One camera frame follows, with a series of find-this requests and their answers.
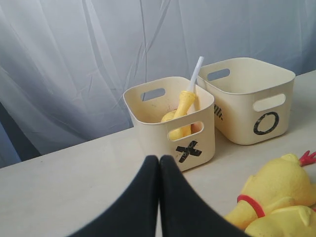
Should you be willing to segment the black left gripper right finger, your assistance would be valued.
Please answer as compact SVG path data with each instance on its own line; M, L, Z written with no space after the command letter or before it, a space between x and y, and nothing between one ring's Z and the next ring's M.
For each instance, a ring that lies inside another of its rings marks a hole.
M172 156L160 158L160 217L164 237L245 237L187 182Z

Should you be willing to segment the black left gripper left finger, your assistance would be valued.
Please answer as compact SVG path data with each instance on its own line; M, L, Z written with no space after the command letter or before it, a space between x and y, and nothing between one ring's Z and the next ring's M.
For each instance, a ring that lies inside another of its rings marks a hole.
M159 200L159 161L145 157L120 197L73 237L154 237Z

